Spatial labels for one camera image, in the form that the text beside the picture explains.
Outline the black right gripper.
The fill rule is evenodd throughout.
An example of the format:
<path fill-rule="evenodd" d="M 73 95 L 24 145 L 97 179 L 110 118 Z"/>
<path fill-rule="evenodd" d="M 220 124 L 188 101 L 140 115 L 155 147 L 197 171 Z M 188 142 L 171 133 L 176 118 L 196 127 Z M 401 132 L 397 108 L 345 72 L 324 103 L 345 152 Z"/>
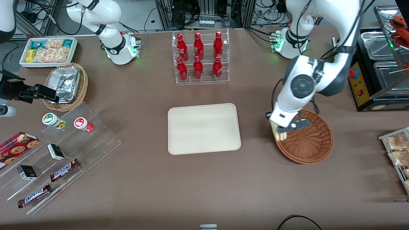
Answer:
<path fill-rule="evenodd" d="M 31 86 L 24 83 L 25 78 L 21 78 L 9 71 L 2 70 L 0 82 L 0 97 L 4 100 L 16 100 L 26 103 L 33 103 L 34 99 L 48 100 L 53 103 L 59 103 L 59 97 L 56 90 L 41 84 L 34 86 L 34 92 L 29 90 Z"/>

